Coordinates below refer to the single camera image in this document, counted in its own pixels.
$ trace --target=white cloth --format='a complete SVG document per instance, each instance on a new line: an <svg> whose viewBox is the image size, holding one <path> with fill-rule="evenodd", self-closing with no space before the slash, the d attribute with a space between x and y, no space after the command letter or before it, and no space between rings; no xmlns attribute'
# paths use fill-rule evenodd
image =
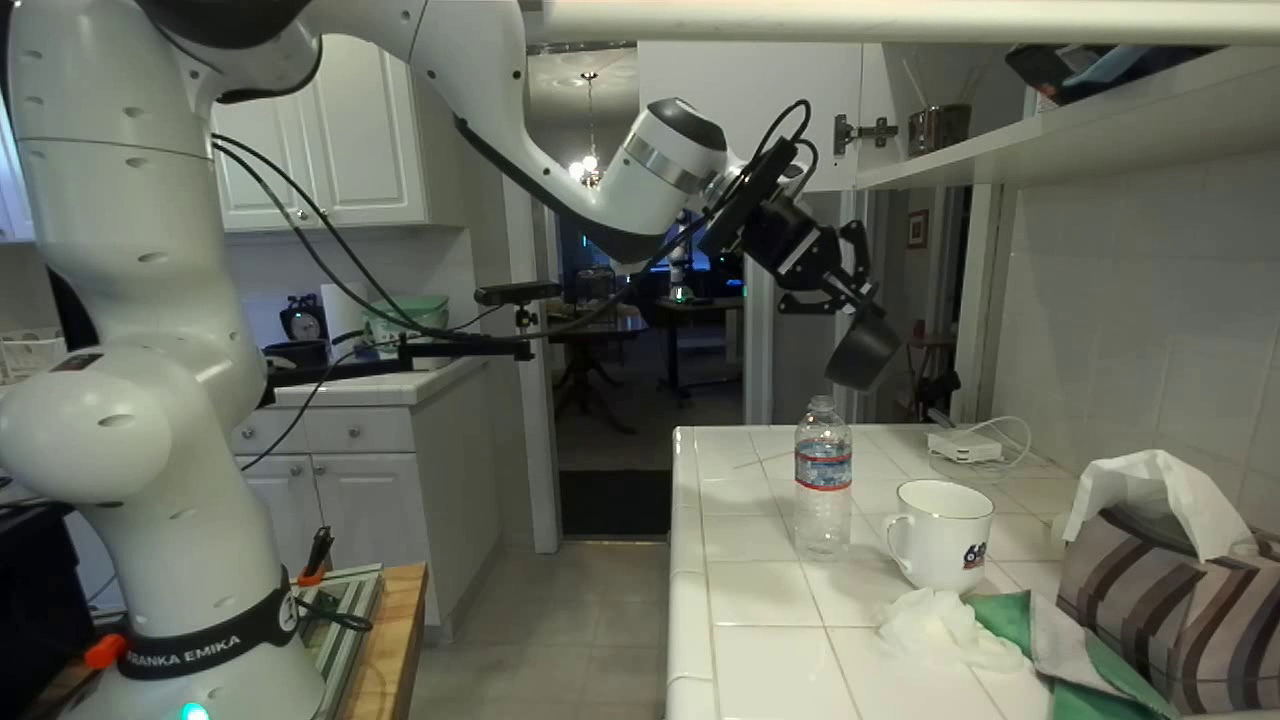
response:
<svg viewBox="0 0 1280 720"><path fill-rule="evenodd" d="M1177 516L1199 561L1258 553L1244 516L1211 475L1162 450L1091 462L1079 475L1062 540L1072 544L1082 522L1120 503L1143 516Z"/></svg>

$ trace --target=metal bracket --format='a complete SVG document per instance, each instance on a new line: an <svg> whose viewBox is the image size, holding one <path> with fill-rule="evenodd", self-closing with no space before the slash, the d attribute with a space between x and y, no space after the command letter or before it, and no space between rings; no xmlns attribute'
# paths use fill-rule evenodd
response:
<svg viewBox="0 0 1280 720"><path fill-rule="evenodd" d="M895 136L895 125L886 125L886 118L877 118L877 125L850 125L844 113L833 125L833 153L844 157L847 143L856 142L871 142L877 148L883 148Z"/></svg>

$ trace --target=drawer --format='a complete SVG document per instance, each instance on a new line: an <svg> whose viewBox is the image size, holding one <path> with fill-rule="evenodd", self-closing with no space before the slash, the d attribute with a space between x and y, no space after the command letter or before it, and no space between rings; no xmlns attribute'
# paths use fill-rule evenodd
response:
<svg viewBox="0 0 1280 720"><path fill-rule="evenodd" d="M399 410L308 412L308 453L406 453L412 424Z"/></svg>
<svg viewBox="0 0 1280 720"><path fill-rule="evenodd" d="M250 412L239 429L233 429L233 453L256 458L274 446L274 435L292 424L296 412ZM274 453L308 453L308 416L279 440Z"/></svg>

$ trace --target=wooden table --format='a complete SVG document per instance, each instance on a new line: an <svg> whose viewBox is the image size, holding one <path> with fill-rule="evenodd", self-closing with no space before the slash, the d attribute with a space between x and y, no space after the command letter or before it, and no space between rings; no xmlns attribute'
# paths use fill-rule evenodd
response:
<svg viewBox="0 0 1280 720"><path fill-rule="evenodd" d="M383 567L383 587L371 607L371 632L358 646L358 662L347 679L345 720L406 718L415 656L423 639L423 593L426 567Z"/></svg>

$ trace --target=shelf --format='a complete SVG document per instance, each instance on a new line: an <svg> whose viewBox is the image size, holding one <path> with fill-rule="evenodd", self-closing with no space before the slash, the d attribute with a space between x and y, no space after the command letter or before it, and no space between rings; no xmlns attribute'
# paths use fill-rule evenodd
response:
<svg viewBox="0 0 1280 720"><path fill-rule="evenodd" d="M1280 148L1280 51L1223 49L963 143L856 172L856 188L1047 186Z"/></svg>

